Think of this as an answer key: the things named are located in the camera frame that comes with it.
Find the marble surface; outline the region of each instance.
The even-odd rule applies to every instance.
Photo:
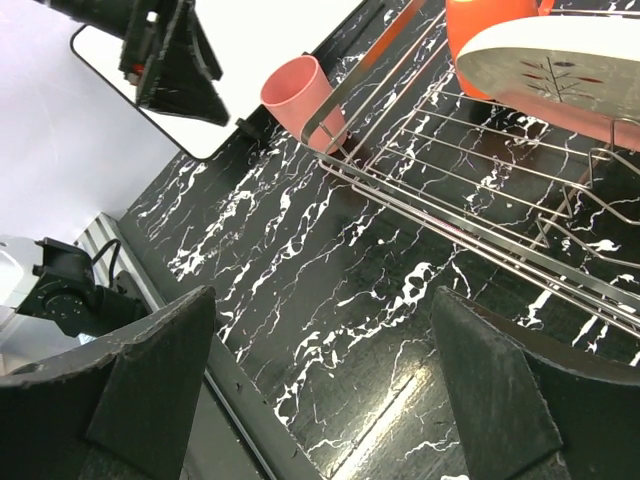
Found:
[[[357,40],[349,37],[358,25],[356,18],[318,53],[325,64],[338,60],[329,71],[332,82],[344,78],[404,3],[386,1]],[[640,9],[634,1],[562,5]],[[375,8],[374,2],[367,8]],[[347,114],[441,8],[439,2],[424,7],[403,32],[399,46],[354,90],[344,105]],[[368,131],[443,34],[440,24],[409,68],[352,129],[356,137]],[[403,112],[446,76],[449,67],[446,60],[430,66],[416,82],[417,91],[403,100],[408,105],[385,119],[383,131],[373,135],[367,147],[375,150]],[[453,77],[445,78],[443,88],[456,91]],[[433,100],[438,111],[455,114],[467,108],[445,97]],[[491,118],[499,128],[511,122],[509,128],[519,128],[529,137],[543,136],[576,150],[594,145],[518,114],[503,112]],[[432,116],[429,122],[437,120]],[[429,122],[425,125],[432,132],[438,130],[437,123]],[[327,478],[466,478],[429,325],[438,286],[453,288],[576,348],[633,365],[640,359],[640,345],[632,337],[366,200],[319,168],[314,156],[288,134],[278,128],[272,132],[265,147],[230,141],[209,164],[179,155],[131,207],[120,228],[168,299],[201,284],[216,287],[220,337]],[[469,142],[454,128],[442,130],[442,135],[455,144]],[[479,142],[488,155],[495,153],[491,149],[509,148],[496,143]],[[429,152],[434,161],[447,158],[444,147],[425,143],[399,142],[398,148],[407,152],[414,147]],[[517,148],[508,152],[522,154]],[[544,163],[544,158],[536,161]],[[567,164],[562,162],[560,168]],[[598,170],[596,188],[632,215],[640,199],[633,193],[620,195],[635,192],[633,182],[640,179],[616,168]],[[503,178],[491,169],[485,175],[495,181]],[[505,180],[504,188],[515,181]],[[464,196],[469,207],[493,211],[489,197],[469,200],[464,190],[444,189],[452,197]],[[542,190],[539,200],[544,204],[552,197],[550,190]],[[511,210],[507,221],[521,224],[522,232],[529,233],[528,210]],[[629,244],[633,230],[584,198],[578,199],[575,210],[569,225],[575,234],[607,254],[634,255],[633,242]],[[638,278],[632,271],[585,256],[567,239],[554,241],[557,255],[607,281],[626,288]]]

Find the mug handle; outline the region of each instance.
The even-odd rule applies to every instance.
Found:
[[[555,0],[542,0],[542,3],[540,3],[540,7],[538,8],[538,15],[549,15],[551,13],[551,9],[553,9],[554,3]]]

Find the dish rack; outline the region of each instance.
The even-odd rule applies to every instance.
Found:
[[[398,14],[305,125],[303,143],[308,145],[311,133],[322,128],[333,141],[327,150],[315,151],[320,165],[361,195],[640,339],[640,290],[599,276],[598,269],[591,271],[591,264],[587,269],[584,260],[597,259],[600,265],[625,272],[640,269],[640,263],[605,255],[569,226],[578,215],[578,206],[585,203],[595,205],[615,222],[630,228],[640,226],[640,211],[634,217],[623,208],[624,201],[601,198],[595,188],[600,168],[640,176],[633,157],[629,160],[615,148],[616,125],[637,122],[613,121],[608,144],[539,121],[530,122],[540,130],[531,135],[533,127],[522,124],[527,121],[524,115],[459,93],[443,28],[444,10],[405,47],[404,54],[367,93],[340,132],[330,132],[322,122],[353,90],[362,90],[362,81],[374,63],[424,4],[425,0],[411,0]],[[640,15],[597,10],[553,12]],[[363,121],[363,113],[368,115],[381,103],[375,100],[380,92],[388,92],[394,79],[406,74],[403,65],[425,51],[427,60],[399,91],[387,96],[375,122]],[[426,92],[418,91],[416,97],[417,85],[429,67],[436,69],[433,78],[437,81]],[[385,121],[395,122],[391,131],[380,131]],[[367,124],[365,133],[363,124]],[[340,147],[333,156],[327,154],[335,139],[347,130],[358,132],[351,139],[357,145]],[[593,145],[586,151],[574,149],[571,144],[576,138]],[[580,255],[571,257],[567,249],[576,246]]]

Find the cable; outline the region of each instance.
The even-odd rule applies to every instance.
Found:
[[[113,254],[111,255],[111,262],[109,262],[109,288],[113,288],[113,284],[115,283],[115,270],[116,270],[116,262],[118,261],[118,255],[120,254],[120,248],[122,247],[122,242],[117,238],[113,238],[105,243],[98,253],[91,259],[91,265],[94,265],[100,261],[104,254],[107,253],[107,250],[111,248],[111,246],[115,245],[113,248]]]

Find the white wall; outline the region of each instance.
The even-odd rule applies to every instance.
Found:
[[[79,28],[0,0],[0,232],[73,241],[119,218],[177,148],[70,51]]]

